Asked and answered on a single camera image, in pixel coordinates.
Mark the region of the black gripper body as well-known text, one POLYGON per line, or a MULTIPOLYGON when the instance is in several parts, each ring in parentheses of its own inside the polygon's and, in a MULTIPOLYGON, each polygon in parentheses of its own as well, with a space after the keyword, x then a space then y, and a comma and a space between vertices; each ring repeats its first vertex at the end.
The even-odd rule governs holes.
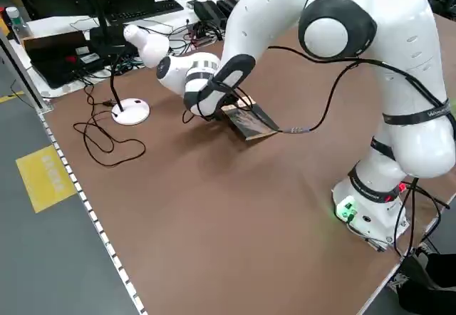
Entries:
POLYGON ((225 113, 229 110, 241 109, 245 106, 243 98, 238 94, 230 94, 224 96, 217 104, 215 111, 210 115, 201 115, 201 118, 210 121, 222 121, 225 119, 225 113))

